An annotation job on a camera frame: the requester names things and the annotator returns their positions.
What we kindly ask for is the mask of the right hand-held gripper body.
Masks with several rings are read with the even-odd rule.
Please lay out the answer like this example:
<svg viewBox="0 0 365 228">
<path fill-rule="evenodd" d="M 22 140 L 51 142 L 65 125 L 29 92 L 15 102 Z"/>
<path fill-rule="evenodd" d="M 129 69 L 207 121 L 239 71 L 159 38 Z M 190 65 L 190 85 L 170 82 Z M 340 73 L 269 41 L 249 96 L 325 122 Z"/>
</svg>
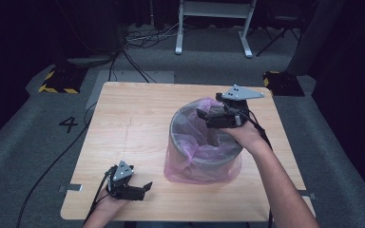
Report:
<svg viewBox="0 0 365 228">
<path fill-rule="evenodd" d="M 262 92 L 233 85 L 225 92 L 221 92 L 225 100 L 225 106 L 222 106 L 222 111 L 216 113 L 208 113 L 218 117 L 218 128 L 236 128 L 243 126 L 246 122 L 250 122 L 256 129 L 261 129 L 256 119 L 252 120 L 247 101 L 250 99 L 263 98 Z"/>
</svg>

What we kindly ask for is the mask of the person's left hand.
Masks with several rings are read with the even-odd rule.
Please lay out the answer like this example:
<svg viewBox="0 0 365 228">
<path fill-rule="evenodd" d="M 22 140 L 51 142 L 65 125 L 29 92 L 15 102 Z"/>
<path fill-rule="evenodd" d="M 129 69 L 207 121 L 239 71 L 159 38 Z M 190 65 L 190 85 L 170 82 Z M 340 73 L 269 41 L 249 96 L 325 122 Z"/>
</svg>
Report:
<svg viewBox="0 0 365 228">
<path fill-rule="evenodd" d="M 129 200 L 126 199 L 114 199 L 112 197 L 105 197 L 101 199 L 96 206 L 93 214 L 91 215 L 91 220 L 97 224 L 106 225 L 118 212 L 127 204 Z"/>
</svg>

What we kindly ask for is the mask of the grey tape strip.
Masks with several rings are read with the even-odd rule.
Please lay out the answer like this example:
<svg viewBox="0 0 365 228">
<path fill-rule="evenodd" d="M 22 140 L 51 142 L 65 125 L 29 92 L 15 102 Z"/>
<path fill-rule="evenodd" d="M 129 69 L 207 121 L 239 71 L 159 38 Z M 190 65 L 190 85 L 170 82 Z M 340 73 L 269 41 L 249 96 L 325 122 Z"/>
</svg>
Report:
<svg viewBox="0 0 365 228">
<path fill-rule="evenodd" d="M 60 185 L 58 192 L 60 193 L 66 193 L 67 191 L 82 191 L 83 185 L 82 184 L 74 184 L 70 183 L 67 185 Z"/>
<path fill-rule="evenodd" d="M 308 190 L 298 190 L 298 192 L 300 193 L 300 195 L 302 197 L 306 197 L 309 198 L 310 200 L 316 200 L 316 194 L 315 193 L 311 193 Z"/>
</svg>

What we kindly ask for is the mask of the person's right hand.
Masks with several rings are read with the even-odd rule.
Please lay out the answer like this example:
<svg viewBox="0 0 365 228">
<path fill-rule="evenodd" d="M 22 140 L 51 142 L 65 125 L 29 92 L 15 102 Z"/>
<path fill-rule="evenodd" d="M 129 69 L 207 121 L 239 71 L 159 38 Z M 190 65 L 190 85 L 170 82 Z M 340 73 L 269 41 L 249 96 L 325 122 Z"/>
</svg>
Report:
<svg viewBox="0 0 365 228">
<path fill-rule="evenodd" d="M 252 155 L 266 151 L 269 148 L 267 142 L 251 123 L 245 123 L 243 126 L 236 128 L 222 128 L 221 131 L 231 135 L 238 144 Z"/>
</svg>

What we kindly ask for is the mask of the hazard-striped black base plate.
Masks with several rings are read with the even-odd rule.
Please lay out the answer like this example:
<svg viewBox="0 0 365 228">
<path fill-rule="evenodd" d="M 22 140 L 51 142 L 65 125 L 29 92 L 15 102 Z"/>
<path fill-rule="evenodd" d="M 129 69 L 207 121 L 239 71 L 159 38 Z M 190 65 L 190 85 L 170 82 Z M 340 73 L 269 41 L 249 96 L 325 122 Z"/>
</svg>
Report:
<svg viewBox="0 0 365 228">
<path fill-rule="evenodd" d="M 86 77 L 87 68 L 71 67 L 61 69 L 54 67 L 39 87 L 39 92 L 78 94 Z"/>
<path fill-rule="evenodd" d="M 266 88 L 274 96 L 304 97 L 305 94 L 298 82 L 298 78 L 286 71 L 266 71 L 262 75 Z"/>
</svg>

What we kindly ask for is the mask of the white metal stand frame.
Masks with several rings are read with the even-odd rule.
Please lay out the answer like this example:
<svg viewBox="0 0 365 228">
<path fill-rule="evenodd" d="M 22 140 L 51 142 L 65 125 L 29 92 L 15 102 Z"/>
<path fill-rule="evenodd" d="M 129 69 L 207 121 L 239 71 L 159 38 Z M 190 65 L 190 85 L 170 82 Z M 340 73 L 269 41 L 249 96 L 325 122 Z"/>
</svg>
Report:
<svg viewBox="0 0 365 228">
<path fill-rule="evenodd" d="M 176 39 L 175 53 L 183 53 L 183 20 L 188 16 L 218 17 L 244 19 L 243 30 L 238 31 L 244 55 L 247 58 L 253 57 L 253 52 L 247 41 L 247 33 L 254 14 L 258 0 L 250 0 L 249 3 L 216 3 L 216 2 L 195 2 L 180 0 L 178 11 L 178 33 Z"/>
</svg>

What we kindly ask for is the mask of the black equipment stand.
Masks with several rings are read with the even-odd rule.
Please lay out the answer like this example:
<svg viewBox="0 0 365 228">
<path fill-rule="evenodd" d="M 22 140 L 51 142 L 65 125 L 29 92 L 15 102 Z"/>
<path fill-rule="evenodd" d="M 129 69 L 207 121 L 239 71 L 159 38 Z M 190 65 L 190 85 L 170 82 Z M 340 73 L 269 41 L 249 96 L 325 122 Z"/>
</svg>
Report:
<svg viewBox="0 0 365 228">
<path fill-rule="evenodd" d="M 115 0 L 54 0 L 91 66 L 113 62 L 124 46 Z"/>
</svg>

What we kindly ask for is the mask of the dark grey post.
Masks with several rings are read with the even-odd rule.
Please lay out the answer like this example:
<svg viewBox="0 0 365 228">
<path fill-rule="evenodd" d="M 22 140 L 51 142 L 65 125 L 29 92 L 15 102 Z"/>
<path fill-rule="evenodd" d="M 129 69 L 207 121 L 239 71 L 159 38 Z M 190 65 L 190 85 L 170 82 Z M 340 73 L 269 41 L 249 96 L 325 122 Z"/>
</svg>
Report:
<svg viewBox="0 0 365 228">
<path fill-rule="evenodd" d="M 287 73 L 294 76 L 303 76 L 308 73 L 340 15 L 344 3 L 345 0 L 319 0 L 315 14 L 285 69 Z"/>
</svg>

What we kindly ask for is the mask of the black tripod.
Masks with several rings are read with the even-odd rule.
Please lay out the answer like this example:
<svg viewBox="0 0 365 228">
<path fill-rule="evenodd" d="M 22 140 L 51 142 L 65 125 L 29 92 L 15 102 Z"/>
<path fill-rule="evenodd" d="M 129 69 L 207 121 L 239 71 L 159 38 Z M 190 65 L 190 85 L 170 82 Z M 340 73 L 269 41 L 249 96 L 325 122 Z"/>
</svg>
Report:
<svg viewBox="0 0 365 228">
<path fill-rule="evenodd" d="M 272 46 L 279 38 L 283 38 L 287 31 L 290 31 L 294 35 L 298 43 L 300 42 L 302 35 L 297 35 L 295 33 L 295 30 L 300 29 L 301 25 L 299 16 L 283 16 L 269 13 L 267 18 L 270 22 L 270 27 L 273 29 L 278 29 L 279 34 L 272 38 L 270 42 L 256 54 L 257 57 L 259 57 L 266 49 Z"/>
</svg>

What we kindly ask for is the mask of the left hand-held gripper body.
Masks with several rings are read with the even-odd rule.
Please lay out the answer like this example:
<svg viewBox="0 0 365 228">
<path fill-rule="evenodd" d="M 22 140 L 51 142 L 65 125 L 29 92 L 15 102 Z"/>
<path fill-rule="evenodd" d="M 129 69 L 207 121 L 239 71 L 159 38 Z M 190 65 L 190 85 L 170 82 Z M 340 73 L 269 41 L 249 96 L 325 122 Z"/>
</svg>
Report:
<svg viewBox="0 0 365 228">
<path fill-rule="evenodd" d="M 112 166 L 108 170 L 107 193 L 117 200 L 143 200 L 145 194 L 138 192 L 138 187 L 129 184 L 133 174 L 134 169 L 131 169 L 125 161 Z"/>
</svg>

